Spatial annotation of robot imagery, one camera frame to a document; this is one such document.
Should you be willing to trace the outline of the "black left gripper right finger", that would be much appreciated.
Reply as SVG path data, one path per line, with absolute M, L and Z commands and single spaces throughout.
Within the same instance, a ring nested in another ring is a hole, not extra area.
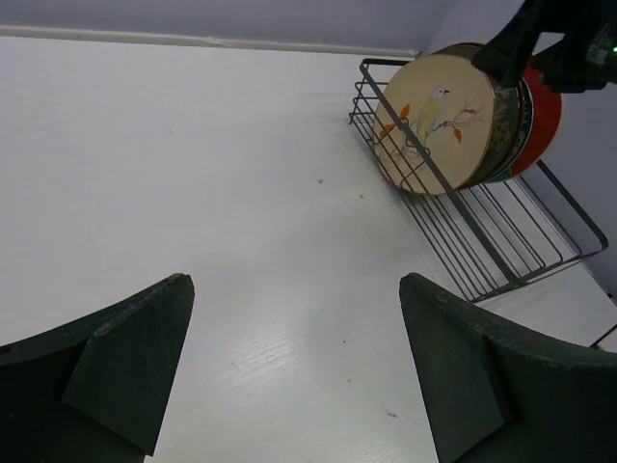
M 439 461 L 615 461 L 615 354 L 525 328 L 417 273 L 399 298 Z

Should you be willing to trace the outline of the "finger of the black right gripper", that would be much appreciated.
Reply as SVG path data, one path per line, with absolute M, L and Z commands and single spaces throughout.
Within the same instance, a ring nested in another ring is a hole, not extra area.
M 616 84 L 616 31 L 604 28 L 594 37 L 565 36 L 537 53 L 533 68 L 557 94 L 599 91 Z
M 518 85 L 542 33 L 563 33 L 559 1 L 525 0 L 508 23 L 472 59 L 501 88 Z

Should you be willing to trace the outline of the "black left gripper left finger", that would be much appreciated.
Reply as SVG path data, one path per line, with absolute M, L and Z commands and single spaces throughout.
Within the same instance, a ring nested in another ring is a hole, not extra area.
M 1 348 L 4 462 L 153 455 L 195 300 L 174 274 L 108 308 Z

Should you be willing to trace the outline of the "red and teal plate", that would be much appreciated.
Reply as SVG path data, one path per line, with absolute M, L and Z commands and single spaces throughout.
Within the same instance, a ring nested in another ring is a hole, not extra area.
M 541 82 L 544 74 L 527 65 L 523 79 L 530 90 L 533 122 L 527 142 L 511 166 L 510 177 L 518 177 L 532 167 L 547 151 L 561 123 L 563 97 Z

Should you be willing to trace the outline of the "white plate green text rim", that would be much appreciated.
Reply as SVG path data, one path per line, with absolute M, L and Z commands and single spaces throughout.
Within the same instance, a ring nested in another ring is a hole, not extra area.
M 512 173 L 512 165 L 519 157 L 529 138 L 531 127 L 533 125 L 533 102 L 529 86 L 523 79 L 520 81 L 519 91 L 521 101 L 521 120 L 517 137 L 505 159 L 485 180 L 486 183 L 504 181 L 510 177 Z

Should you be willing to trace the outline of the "grey deer plate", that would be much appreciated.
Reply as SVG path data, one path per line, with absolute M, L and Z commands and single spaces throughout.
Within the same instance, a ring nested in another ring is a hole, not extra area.
M 494 115 L 491 137 L 478 169 L 464 184 L 464 188 L 488 180 L 505 165 L 518 136 L 522 117 L 520 90 L 502 87 L 497 80 L 487 75 L 494 90 Z

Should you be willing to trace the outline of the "beige bird plate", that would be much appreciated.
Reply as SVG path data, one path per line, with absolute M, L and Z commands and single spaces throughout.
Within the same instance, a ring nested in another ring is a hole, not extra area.
M 412 61 L 393 75 L 383 94 L 452 188 L 472 179 L 490 145 L 496 109 L 493 85 L 470 59 L 433 54 Z M 375 110 L 372 142 L 397 186 L 417 194 L 444 192 L 383 103 Z

